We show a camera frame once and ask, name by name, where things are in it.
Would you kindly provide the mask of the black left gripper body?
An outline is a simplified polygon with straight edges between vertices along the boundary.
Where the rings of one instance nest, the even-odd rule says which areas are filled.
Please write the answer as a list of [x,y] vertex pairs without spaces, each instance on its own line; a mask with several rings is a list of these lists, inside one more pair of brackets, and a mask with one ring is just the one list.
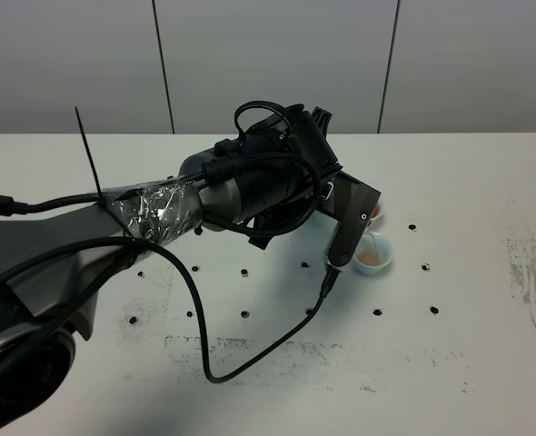
[[302,104],[243,104],[234,113],[238,152],[249,158],[261,154],[291,154],[297,163],[278,157],[246,163],[235,177],[242,202],[238,223],[254,227],[289,227],[312,214],[320,201],[311,166],[325,185],[340,171],[326,127],[331,114],[317,107],[312,114]]

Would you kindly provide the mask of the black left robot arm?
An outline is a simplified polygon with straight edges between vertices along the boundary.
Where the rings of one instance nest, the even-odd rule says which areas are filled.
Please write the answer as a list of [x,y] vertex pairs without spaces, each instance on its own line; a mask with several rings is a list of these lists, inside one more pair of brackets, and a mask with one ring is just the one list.
[[0,194],[0,428],[40,406],[89,338],[98,291],[192,230],[264,247],[304,224],[340,165],[331,116],[301,104],[243,105],[269,116],[187,157],[176,176],[38,204]]

